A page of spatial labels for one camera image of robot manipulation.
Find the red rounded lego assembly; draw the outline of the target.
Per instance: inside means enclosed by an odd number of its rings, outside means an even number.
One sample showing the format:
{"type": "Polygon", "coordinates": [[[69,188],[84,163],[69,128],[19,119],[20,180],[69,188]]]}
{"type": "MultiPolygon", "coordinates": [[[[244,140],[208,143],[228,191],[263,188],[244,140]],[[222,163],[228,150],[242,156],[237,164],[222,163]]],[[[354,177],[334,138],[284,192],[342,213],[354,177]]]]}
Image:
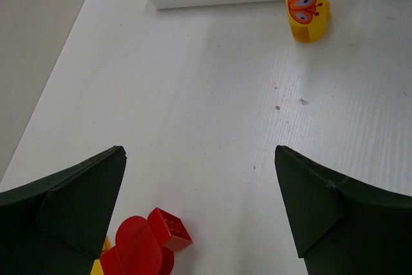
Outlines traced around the red rounded lego assembly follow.
{"type": "Polygon", "coordinates": [[[104,274],[170,274],[174,254],[191,244],[182,220],[157,207],[147,218],[126,218],[114,246],[99,259],[104,274]]]}

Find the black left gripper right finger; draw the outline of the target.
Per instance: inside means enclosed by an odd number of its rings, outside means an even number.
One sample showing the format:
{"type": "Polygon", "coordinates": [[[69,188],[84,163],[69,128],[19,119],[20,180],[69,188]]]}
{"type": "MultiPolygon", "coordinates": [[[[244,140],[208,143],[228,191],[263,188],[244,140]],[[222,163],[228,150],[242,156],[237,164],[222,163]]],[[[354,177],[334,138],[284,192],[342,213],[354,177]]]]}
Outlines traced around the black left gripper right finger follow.
{"type": "Polygon", "coordinates": [[[309,274],[411,274],[411,197],[277,146],[275,167],[297,255],[309,274]]]}

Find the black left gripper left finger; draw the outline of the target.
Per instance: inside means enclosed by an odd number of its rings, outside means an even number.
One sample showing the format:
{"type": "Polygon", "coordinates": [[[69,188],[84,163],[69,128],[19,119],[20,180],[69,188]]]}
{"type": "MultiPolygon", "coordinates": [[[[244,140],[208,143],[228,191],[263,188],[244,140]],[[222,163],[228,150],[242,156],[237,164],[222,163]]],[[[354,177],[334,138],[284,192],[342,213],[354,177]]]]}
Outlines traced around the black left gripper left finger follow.
{"type": "Polygon", "coordinates": [[[116,204],[126,152],[111,147],[1,193],[1,274],[90,274],[116,204]]]}

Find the yellow 2x4 lego brick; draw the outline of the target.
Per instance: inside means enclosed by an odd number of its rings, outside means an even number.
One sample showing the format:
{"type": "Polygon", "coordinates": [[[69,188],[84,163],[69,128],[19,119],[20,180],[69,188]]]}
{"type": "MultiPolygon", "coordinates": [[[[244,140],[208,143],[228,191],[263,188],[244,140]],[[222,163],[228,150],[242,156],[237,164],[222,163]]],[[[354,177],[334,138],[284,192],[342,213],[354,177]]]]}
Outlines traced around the yellow 2x4 lego brick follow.
{"type": "MultiPolygon", "coordinates": [[[[108,250],[110,250],[110,248],[112,248],[112,246],[111,246],[108,236],[106,236],[100,255],[102,256],[103,254],[105,254],[108,250]]],[[[90,274],[91,275],[104,275],[104,271],[103,271],[100,259],[96,259],[94,261],[90,274]]]]}

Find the yellow butterfly rounded lego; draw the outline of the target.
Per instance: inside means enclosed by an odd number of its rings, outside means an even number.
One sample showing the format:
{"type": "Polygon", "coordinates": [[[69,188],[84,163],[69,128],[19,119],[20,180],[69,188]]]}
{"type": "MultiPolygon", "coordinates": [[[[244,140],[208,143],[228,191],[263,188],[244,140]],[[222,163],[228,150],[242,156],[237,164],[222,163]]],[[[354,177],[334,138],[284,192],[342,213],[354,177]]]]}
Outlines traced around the yellow butterfly rounded lego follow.
{"type": "Polygon", "coordinates": [[[301,43],[322,39],[332,19],[329,0],[285,0],[292,36],[301,43]]]}

